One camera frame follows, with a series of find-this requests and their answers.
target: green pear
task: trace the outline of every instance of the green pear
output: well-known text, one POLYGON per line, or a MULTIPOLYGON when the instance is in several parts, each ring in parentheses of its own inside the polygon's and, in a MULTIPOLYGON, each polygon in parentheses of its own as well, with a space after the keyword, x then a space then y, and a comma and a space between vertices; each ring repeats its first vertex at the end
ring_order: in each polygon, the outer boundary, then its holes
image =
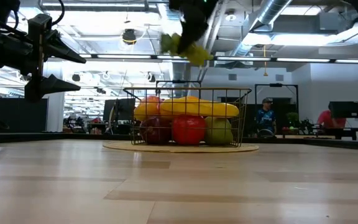
POLYGON ((222 146, 233 142, 231 124, 226 118, 205 118, 205 143, 213 146, 222 146))

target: wire basket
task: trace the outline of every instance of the wire basket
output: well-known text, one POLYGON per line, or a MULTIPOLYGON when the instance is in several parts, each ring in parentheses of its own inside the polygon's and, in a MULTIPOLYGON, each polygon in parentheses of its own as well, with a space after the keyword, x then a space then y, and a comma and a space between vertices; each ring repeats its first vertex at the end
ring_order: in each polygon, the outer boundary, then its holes
POLYGON ((125 88, 132 144, 240 147, 250 88, 125 88))

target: cap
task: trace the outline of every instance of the cap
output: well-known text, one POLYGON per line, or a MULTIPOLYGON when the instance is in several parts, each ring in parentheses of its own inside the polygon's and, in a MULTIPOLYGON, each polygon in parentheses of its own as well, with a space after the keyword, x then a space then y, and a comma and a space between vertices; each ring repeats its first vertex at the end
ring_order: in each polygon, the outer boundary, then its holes
POLYGON ((262 103, 271 103, 271 102, 273 102, 271 98, 264 98, 264 100, 262 100, 262 103))

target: person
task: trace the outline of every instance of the person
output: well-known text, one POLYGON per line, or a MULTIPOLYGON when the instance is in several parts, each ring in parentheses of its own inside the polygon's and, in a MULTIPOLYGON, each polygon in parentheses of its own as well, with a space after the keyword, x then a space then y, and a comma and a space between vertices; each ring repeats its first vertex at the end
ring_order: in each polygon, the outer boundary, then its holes
POLYGON ((268 129, 269 131, 273 132, 274 134, 277 133, 276 127, 276 117, 272 107, 272 99, 265 98, 262 101, 263 107, 262 109, 258 110, 256 122, 258 125, 258 129, 268 129))
POLYGON ((321 112, 317 124, 322 125, 323 129, 345 128, 346 118, 331 118, 331 104, 328 104, 328 110, 321 112))

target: woven placemat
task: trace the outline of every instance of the woven placemat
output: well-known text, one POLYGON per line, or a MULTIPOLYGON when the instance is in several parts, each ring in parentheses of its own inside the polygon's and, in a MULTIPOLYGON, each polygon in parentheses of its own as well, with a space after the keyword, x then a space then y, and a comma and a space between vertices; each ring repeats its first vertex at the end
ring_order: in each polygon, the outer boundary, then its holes
POLYGON ((224 152, 251 152, 259 149, 259 146, 242 144, 241 147, 224 146, 151 146, 147 144, 133 145, 130 141, 105 142, 104 147, 109 149, 137 151, 137 152, 170 152, 170 153, 224 153, 224 152))

